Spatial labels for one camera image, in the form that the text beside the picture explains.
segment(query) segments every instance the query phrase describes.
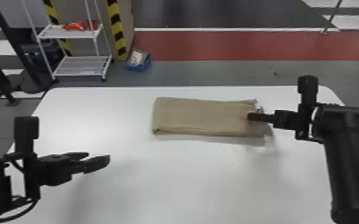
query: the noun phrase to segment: folded towel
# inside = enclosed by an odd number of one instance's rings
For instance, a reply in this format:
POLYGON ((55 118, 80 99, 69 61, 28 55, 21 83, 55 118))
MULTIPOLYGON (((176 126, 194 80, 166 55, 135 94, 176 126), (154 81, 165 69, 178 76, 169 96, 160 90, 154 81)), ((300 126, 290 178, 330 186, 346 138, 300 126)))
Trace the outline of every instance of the folded towel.
POLYGON ((208 101, 160 97, 154 102, 152 129, 155 135, 263 137, 267 124, 247 120, 257 112, 257 100, 208 101))

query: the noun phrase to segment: gray floor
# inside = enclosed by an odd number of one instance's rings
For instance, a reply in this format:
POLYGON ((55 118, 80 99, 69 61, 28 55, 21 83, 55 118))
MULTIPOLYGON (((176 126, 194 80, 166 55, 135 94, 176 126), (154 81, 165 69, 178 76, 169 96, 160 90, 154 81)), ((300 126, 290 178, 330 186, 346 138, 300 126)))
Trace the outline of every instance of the gray floor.
MULTIPOLYGON (((302 74, 319 77, 320 84, 345 104, 359 106, 359 61, 155 61, 142 73, 115 63, 106 83, 94 77, 65 77, 55 87, 295 85, 302 74)), ((14 117, 31 115, 40 100, 23 99, 17 107, 6 107, 5 102, 0 99, 0 156, 13 142, 14 117)))

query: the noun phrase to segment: white wire shelf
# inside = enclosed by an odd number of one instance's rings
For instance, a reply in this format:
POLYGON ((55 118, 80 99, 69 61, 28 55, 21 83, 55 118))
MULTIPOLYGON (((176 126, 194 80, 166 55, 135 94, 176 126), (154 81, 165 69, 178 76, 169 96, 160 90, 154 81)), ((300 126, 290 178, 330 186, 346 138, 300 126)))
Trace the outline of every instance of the white wire shelf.
POLYGON ((100 31, 103 29, 103 24, 99 24, 97 30, 66 30, 59 25, 47 25, 44 30, 38 34, 39 39, 96 39, 100 31))
POLYGON ((112 61, 112 56, 64 57, 54 71, 55 76, 102 76, 112 61))

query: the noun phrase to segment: white table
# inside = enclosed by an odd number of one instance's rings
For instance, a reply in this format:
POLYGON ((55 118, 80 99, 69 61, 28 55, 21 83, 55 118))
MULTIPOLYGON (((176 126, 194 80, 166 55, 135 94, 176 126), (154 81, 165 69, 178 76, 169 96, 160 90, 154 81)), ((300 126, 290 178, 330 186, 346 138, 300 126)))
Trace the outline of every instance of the white table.
MULTIPOLYGON (((67 88, 47 93, 39 155, 110 154, 103 170, 42 187, 33 211, 11 223, 330 224, 324 148, 274 130, 273 138, 154 136, 156 97, 256 98, 267 113, 296 110, 295 86, 67 88)), ((318 100, 342 104, 320 87, 318 100)), ((14 192, 22 192, 18 172, 14 192)))

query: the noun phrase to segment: floor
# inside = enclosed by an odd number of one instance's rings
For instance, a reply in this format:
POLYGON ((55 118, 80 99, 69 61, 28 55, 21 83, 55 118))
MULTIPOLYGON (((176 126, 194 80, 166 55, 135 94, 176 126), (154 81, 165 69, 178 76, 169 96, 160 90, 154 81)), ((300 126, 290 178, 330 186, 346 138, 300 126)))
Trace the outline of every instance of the floor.
MULTIPOLYGON (((331 25, 342 32, 327 36, 290 32, 295 28, 321 29, 335 3, 335 0, 284 0, 279 5, 276 0, 231 0, 219 7, 219 1, 211 0, 134 0, 135 25, 140 28, 134 44, 153 53, 152 66, 137 73, 115 63, 106 83, 99 78, 65 77, 55 88, 295 85, 298 76, 312 74, 345 104, 359 106, 359 0, 344 0, 338 18, 331 25), (264 32, 187 30, 217 27, 264 32), (184 30, 162 30, 166 28, 184 30), (279 28, 288 32, 277 32, 279 28)), ((20 73, 21 62, 8 47, 1 50, 3 46, 6 43, 0 31, 0 67, 7 74, 20 73)), ((31 115, 39 102, 23 99, 16 107, 6 107, 6 100, 0 99, 0 156, 13 142, 14 117, 31 115)))

